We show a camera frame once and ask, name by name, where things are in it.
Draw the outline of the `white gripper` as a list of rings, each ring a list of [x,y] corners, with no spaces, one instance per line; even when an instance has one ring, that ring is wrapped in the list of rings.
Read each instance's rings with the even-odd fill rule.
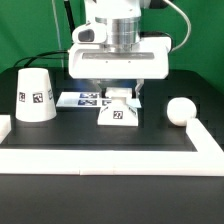
[[[134,97],[140,96],[144,79],[164,79],[169,72],[168,54],[172,41],[168,36],[142,36],[129,45],[107,45],[109,35],[104,24],[86,24],[73,31],[68,70],[74,79],[94,79],[101,98],[106,86],[98,79],[136,79]]]

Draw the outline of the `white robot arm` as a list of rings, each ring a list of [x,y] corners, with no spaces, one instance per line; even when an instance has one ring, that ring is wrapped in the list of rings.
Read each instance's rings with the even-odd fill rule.
[[[141,9],[151,0],[84,0],[86,23],[72,33],[68,71],[75,79],[134,80],[139,92],[146,79],[169,73],[172,39],[140,30]]]

